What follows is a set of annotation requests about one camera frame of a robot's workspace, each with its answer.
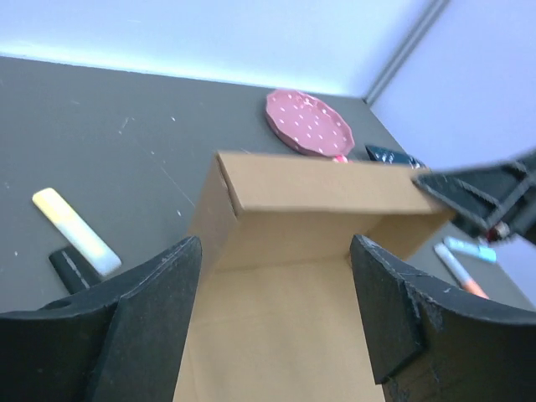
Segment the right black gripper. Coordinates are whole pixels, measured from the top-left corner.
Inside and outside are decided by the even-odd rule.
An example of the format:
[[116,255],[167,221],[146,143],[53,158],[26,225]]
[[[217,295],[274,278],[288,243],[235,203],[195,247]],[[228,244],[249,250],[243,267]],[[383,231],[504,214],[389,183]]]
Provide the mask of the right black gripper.
[[535,245],[535,150],[484,167],[420,174],[420,190],[456,212],[452,223],[488,243],[519,236]]

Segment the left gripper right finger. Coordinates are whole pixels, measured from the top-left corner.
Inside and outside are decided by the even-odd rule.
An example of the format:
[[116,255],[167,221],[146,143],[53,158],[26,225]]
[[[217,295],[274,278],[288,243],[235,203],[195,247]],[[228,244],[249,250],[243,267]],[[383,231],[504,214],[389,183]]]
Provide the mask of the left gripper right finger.
[[415,269],[363,235],[350,246],[374,381],[388,401],[533,401],[535,314]]

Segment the brown cardboard box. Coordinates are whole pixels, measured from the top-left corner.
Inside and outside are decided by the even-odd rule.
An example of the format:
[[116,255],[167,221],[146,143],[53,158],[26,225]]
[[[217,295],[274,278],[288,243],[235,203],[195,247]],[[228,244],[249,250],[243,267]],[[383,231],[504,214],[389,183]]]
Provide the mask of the brown cardboard box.
[[452,212],[414,170],[220,152],[189,233],[203,262],[177,401],[380,401],[349,249],[412,256]]

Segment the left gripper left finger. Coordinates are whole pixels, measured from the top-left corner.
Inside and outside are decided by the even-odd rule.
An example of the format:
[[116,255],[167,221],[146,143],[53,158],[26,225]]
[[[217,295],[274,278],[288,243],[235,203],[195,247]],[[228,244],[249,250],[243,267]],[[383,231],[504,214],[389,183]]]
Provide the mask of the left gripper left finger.
[[201,263],[188,237],[38,310],[3,313],[2,400],[172,400]]

